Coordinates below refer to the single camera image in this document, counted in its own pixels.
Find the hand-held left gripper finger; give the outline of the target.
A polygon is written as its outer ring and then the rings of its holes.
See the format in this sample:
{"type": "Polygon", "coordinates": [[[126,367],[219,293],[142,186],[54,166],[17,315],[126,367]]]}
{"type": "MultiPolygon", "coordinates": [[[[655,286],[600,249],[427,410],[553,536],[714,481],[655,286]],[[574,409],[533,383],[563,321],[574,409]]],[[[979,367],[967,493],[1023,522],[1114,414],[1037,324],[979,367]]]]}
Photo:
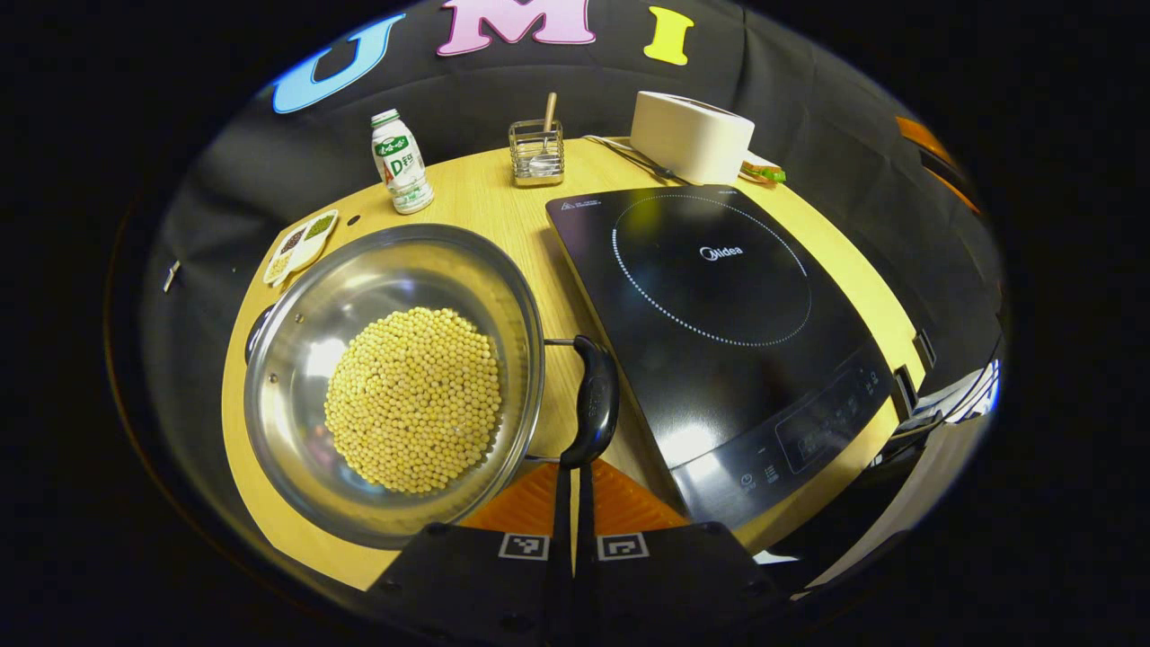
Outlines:
{"type": "Polygon", "coordinates": [[[494,527],[430,523],[374,581],[425,644],[564,644],[572,629],[572,472],[537,468],[493,500],[494,527]]]}
{"type": "Polygon", "coordinates": [[[580,644],[746,644],[782,591],[730,529],[687,523],[604,460],[578,472],[580,644]]]}

